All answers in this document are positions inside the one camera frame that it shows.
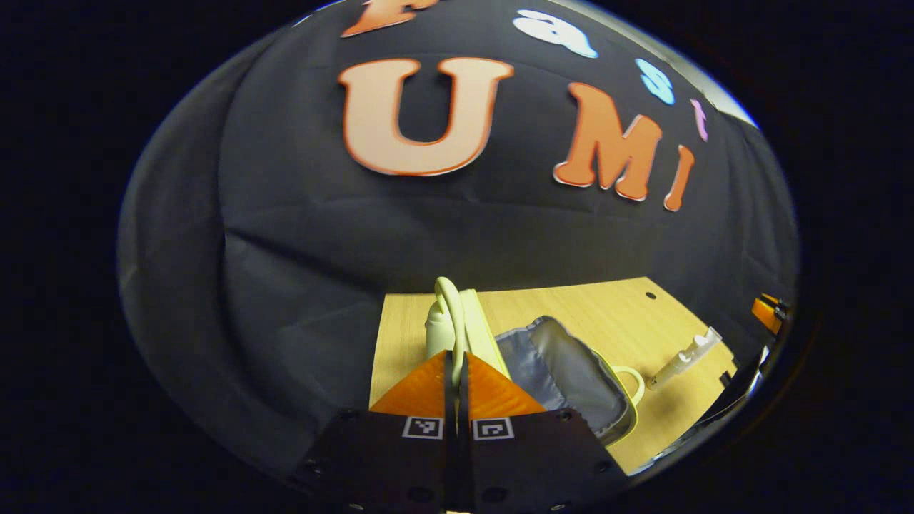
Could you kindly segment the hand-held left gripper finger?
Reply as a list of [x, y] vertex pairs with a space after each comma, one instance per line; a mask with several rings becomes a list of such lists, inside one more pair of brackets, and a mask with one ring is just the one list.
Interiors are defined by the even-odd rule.
[[340, 410], [288, 476], [319, 511], [442, 511], [446, 458], [457, 435], [453, 354], [433, 399], [440, 415]]
[[457, 394], [459, 511], [597, 511], [629, 478], [574, 409], [479, 416], [489, 364], [466, 355]]

